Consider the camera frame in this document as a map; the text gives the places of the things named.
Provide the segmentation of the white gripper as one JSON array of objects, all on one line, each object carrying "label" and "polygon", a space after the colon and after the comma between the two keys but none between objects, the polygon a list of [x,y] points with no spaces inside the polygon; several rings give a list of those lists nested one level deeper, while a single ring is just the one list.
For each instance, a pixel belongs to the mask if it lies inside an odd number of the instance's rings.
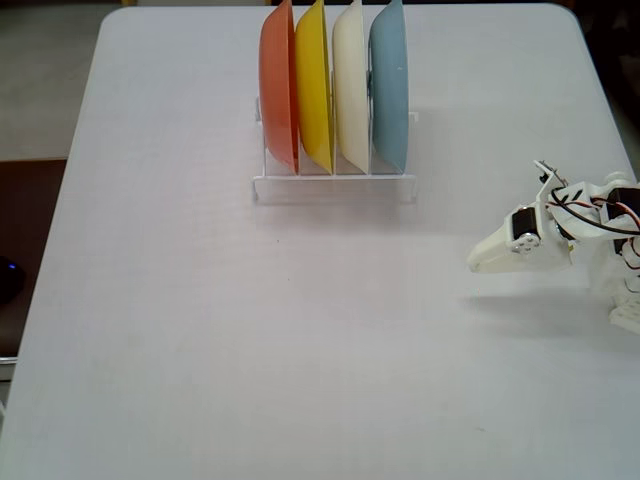
[{"label": "white gripper", "polygon": [[568,240],[545,207],[518,208],[509,220],[471,249],[467,266],[473,273],[551,271],[571,265]]}]

